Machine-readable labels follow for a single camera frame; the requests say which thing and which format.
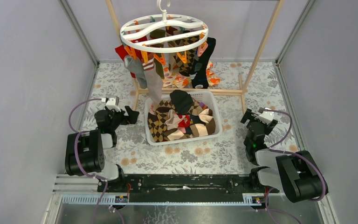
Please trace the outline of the white round clip hanger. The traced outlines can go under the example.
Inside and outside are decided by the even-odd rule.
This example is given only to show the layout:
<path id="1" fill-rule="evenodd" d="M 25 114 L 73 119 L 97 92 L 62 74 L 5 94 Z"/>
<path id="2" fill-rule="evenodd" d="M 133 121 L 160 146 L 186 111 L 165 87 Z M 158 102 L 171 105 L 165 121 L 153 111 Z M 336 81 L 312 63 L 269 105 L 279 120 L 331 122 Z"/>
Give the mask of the white round clip hanger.
<path id="1" fill-rule="evenodd" d="M 199 55 L 207 49 L 208 26 L 202 20 L 182 15 L 169 14 L 166 6 L 158 0 L 159 14 L 143 16 L 127 22 L 120 28 L 120 39 L 130 49 L 142 53 L 179 53 L 195 49 Z"/>

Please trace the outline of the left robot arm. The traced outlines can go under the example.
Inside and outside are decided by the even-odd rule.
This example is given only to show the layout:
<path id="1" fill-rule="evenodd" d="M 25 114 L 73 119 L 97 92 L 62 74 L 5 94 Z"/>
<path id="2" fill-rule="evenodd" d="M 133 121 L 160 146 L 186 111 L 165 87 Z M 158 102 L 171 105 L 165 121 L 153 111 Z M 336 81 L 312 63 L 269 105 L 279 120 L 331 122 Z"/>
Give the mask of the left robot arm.
<path id="1" fill-rule="evenodd" d="M 126 106 L 124 110 L 115 111 L 105 107 L 94 114 L 97 128 L 68 135 L 65 171 L 69 176 L 86 176 L 101 181 L 108 181 L 108 186 L 115 192 L 122 191 L 126 180 L 119 175 L 117 165 L 105 162 L 104 150 L 117 145 L 116 129 L 122 125 L 133 125 L 138 120 L 139 112 Z"/>

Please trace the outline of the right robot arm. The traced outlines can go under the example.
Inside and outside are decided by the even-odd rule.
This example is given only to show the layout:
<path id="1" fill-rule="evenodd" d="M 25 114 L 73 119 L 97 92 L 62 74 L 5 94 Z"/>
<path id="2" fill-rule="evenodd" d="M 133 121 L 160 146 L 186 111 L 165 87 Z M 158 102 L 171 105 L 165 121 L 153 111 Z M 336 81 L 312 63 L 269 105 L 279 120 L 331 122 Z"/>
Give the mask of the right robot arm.
<path id="1" fill-rule="evenodd" d="M 255 192 L 266 187 L 283 192 L 293 203 L 319 201 L 328 193 L 328 184 L 309 151 L 277 150 L 276 144 L 267 146 L 265 137 L 277 125 L 277 110 L 262 108 L 258 112 L 247 109 L 241 123 L 247 125 L 244 139 L 247 160 L 251 169 L 249 186 Z"/>

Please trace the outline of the grey striped cuff sock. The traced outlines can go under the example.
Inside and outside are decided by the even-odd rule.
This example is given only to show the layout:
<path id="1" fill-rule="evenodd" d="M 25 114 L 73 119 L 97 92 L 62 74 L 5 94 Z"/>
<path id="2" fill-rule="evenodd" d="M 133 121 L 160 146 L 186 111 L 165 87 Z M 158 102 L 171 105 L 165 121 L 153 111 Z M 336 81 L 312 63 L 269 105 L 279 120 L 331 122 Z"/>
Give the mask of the grey striped cuff sock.
<path id="1" fill-rule="evenodd" d="M 144 75 L 149 96 L 154 103 L 159 103 L 162 97 L 163 80 L 156 73 L 154 60 L 143 63 Z"/>

